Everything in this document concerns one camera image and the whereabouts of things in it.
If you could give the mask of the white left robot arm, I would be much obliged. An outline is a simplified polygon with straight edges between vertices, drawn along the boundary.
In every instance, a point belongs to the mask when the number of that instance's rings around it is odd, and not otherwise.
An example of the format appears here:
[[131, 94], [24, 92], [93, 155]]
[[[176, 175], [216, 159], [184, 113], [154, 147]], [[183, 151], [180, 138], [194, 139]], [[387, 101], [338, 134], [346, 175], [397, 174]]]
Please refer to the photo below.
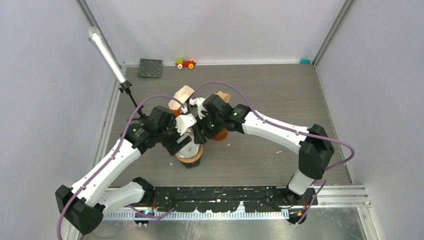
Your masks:
[[104, 216], [127, 205], [148, 207], [155, 198], [154, 187], [136, 177], [128, 184], [107, 192], [110, 184], [132, 162], [155, 145], [162, 145], [175, 156], [192, 142], [189, 129], [197, 123], [192, 114], [176, 116], [170, 109], [156, 106], [141, 119], [129, 120], [110, 152], [71, 187], [61, 185], [55, 192], [60, 218], [74, 232], [85, 236], [93, 232]]

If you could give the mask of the silver microphone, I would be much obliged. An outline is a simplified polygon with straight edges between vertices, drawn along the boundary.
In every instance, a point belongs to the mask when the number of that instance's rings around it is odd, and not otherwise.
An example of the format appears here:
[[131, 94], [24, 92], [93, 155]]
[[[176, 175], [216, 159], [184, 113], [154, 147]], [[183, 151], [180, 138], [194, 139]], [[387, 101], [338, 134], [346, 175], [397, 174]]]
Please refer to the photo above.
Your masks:
[[87, 31], [88, 40], [99, 51], [101, 57], [106, 62], [111, 72], [114, 74], [116, 80], [119, 82], [119, 84], [126, 83], [127, 79], [123, 74], [121, 67], [115, 59], [101, 31], [95, 26], [90, 26]]

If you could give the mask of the red toy brick car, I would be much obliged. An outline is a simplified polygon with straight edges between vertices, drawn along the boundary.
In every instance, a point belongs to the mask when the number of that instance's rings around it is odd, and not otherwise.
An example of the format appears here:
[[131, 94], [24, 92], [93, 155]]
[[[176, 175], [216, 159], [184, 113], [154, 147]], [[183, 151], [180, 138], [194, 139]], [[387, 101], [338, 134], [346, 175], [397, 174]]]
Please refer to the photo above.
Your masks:
[[184, 58], [179, 57], [175, 63], [176, 67], [181, 70], [183, 68], [193, 69], [196, 66], [196, 62], [193, 60], [184, 60]]

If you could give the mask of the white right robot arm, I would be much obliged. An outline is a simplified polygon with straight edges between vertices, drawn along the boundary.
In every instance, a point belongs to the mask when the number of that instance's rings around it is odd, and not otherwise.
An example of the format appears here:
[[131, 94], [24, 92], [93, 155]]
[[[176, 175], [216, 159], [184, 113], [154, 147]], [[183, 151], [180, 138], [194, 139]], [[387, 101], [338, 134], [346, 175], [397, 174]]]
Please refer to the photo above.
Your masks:
[[191, 98], [188, 103], [197, 108], [195, 132], [202, 144], [222, 130], [228, 130], [264, 138], [297, 154], [297, 170], [285, 192], [285, 198], [291, 205], [299, 205], [305, 199], [307, 188], [323, 178], [334, 155], [335, 149], [326, 131], [318, 124], [312, 127], [290, 125], [244, 104], [232, 107], [217, 94]]

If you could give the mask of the white paper coffee filter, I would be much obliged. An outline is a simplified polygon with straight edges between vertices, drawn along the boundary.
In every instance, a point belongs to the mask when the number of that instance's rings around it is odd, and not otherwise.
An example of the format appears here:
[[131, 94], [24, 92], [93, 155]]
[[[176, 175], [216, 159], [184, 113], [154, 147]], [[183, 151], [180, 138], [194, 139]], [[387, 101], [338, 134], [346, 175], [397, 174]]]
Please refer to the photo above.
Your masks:
[[186, 137], [189, 137], [190, 141], [175, 154], [177, 157], [183, 159], [189, 159], [196, 156], [201, 146], [200, 144], [195, 143], [194, 135], [187, 132], [177, 140], [177, 143], [181, 144]]

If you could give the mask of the coffee paper filter box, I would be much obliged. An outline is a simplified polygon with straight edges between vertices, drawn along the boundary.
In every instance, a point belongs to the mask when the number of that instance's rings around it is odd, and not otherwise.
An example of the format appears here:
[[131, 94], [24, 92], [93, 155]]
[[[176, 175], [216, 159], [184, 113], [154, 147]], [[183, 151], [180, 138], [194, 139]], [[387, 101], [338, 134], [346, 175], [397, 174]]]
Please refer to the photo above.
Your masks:
[[[190, 86], [185, 85], [174, 94], [173, 98], [179, 100], [186, 107], [186, 102], [192, 96], [194, 91], [195, 90]], [[168, 108], [175, 114], [176, 117], [181, 114], [181, 105], [173, 99], [168, 102]]]

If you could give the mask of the amber glass carafe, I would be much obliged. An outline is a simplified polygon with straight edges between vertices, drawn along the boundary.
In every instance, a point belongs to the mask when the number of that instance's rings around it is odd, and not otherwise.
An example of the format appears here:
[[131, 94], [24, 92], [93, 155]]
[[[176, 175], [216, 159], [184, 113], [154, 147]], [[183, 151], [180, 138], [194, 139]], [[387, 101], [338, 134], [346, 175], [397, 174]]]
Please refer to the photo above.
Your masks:
[[227, 138], [228, 136], [228, 130], [227, 129], [222, 129], [214, 138], [214, 141], [223, 141]]

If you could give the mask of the teal block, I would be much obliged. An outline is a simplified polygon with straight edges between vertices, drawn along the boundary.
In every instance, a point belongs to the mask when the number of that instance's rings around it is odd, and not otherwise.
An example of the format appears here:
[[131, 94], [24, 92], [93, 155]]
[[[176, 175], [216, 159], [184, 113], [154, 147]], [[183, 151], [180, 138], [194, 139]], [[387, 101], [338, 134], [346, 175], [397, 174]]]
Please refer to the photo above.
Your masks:
[[300, 64], [311, 64], [311, 60], [309, 58], [303, 58], [299, 62]]

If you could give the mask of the dark grey studded plate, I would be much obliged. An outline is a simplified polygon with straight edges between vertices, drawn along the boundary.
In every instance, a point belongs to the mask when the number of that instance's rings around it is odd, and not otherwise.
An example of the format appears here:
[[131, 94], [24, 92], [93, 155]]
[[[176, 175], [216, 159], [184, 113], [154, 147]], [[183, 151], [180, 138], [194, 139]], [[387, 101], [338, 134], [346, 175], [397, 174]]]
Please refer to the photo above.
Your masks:
[[139, 78], [156, 78], [162, 76], [163, 61], [159, 59], [141, 58], [139, 61], [137, 76]]

